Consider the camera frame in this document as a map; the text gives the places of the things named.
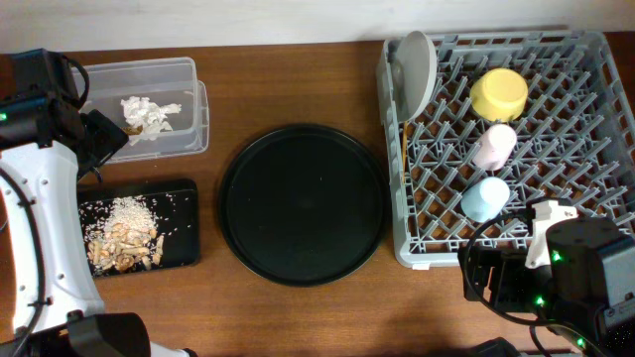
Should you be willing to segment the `light blue plastic cup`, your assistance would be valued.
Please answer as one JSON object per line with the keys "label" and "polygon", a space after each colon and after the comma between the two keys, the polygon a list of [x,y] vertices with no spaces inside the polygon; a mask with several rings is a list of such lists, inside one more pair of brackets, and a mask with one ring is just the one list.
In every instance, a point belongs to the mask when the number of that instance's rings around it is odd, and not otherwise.
{"label": "light blue plastic cup", "polygon": [[469,188],[460,201],[464,215],[478,223],[497,216],[510,197],[508,184],[500,178],[484,178]]}

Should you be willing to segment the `white tissue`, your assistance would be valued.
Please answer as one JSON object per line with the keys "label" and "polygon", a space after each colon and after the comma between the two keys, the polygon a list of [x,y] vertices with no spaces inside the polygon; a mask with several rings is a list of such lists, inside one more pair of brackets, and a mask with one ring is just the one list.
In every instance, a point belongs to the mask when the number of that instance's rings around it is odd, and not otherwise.
{"label": "white tissue", "polygon": [[138,96],[122,99],[120,105],[127,127],[143,127],[143,132],[140,135],[130,136],[131,146],[139,142],[136,136],[142,136],[142,140],[154,141],[158,134],[173,131],[172,125],[168,122],[168,116],[179,114],[182,111],[181,104],[172,103],[160,106],[148,97]]}

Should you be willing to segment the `pink plastic cup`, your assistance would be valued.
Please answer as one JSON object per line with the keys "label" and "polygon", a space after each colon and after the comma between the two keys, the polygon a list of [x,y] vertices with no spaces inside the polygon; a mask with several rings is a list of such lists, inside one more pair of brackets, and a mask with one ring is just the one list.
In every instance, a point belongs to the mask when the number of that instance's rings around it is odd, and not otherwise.
{"label": "pink plastic cup", "polygon": [[503,168],[517,143],[515,130],[506,124],[495,124],[478,139],[472,162],[480,169],[498,171]]}

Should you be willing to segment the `yellow plastic bowl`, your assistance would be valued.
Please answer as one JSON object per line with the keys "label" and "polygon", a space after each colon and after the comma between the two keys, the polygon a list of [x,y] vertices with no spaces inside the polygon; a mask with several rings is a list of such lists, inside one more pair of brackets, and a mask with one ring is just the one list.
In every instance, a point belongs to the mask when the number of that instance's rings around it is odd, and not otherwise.
{"label": "yellow plastic bowl", "polygon": [[472,109],[490,122],[510,122],[520,117],[529,94],[524,77],[508,68],[487,71],[471,87]]}

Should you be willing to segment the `wooden chopstick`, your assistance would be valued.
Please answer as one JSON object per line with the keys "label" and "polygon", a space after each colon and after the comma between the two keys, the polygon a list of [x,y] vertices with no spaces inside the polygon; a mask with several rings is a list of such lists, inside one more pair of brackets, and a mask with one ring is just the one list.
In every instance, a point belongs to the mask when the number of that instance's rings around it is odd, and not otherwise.
{"label": "wooden chopstick", "polygon": [[402,154],[402,169],[405,172],[407,166],[407,148],[408,148],[408,123],[403,124],[402,128],[402,141],[401,141],[401,154]]}

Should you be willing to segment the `grey round plate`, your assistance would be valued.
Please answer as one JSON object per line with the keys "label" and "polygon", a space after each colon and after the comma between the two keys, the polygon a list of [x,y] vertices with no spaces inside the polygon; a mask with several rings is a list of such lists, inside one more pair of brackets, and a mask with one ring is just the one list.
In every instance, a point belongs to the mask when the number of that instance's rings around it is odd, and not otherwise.
{"label": "grey round plate", "polygon": [[394,52],[393,80],[399,122],[416,119],[432,99],[438,60],[432,40],[420,31],[408,34]]}

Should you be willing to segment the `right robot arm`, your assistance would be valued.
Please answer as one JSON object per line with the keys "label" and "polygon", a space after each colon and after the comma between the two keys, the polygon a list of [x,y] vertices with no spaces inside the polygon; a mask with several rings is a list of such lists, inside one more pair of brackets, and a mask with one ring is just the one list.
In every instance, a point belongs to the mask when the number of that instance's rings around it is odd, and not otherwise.
{"label": "right robot arm", "polygon": [[544,327],[585,356],[634,353],[634,238],[605,217],[584,217],[565,199],[536,199],[477,228],[522,222],[527,250],[458,251],[466,299],[530,330]]}

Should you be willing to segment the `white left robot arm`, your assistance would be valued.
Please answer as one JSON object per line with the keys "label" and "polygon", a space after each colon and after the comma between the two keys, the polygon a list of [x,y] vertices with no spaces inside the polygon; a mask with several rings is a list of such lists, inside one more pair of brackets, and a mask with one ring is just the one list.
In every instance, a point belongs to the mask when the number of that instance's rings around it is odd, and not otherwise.
{"label": "white left robot arm", "polygon": [[1,102],[1,195],[15,269],[14,337],[4,356],[190,356],[151,342],[141,317],[108,313],[89,271],[77,182],[128,141],[81,113],[85,69],[44,49],[11,56],[16,93]]}

